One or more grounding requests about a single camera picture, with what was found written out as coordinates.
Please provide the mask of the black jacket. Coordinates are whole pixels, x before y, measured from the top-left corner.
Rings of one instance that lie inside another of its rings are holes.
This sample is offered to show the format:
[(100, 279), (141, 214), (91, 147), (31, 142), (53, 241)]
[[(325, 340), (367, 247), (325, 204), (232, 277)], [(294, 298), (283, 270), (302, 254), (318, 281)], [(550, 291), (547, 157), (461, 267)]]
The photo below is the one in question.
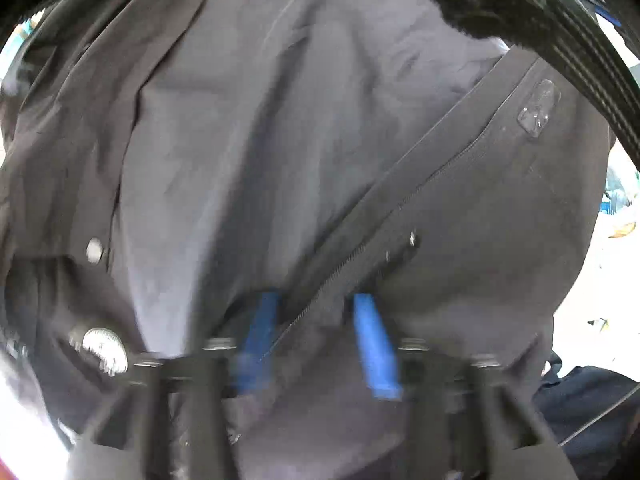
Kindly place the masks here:
[(72, 478), (574, 477), (533, 396), (612, 132), (518, 40), (434, 0), (50, 0), (1, 131), (1, 350)]

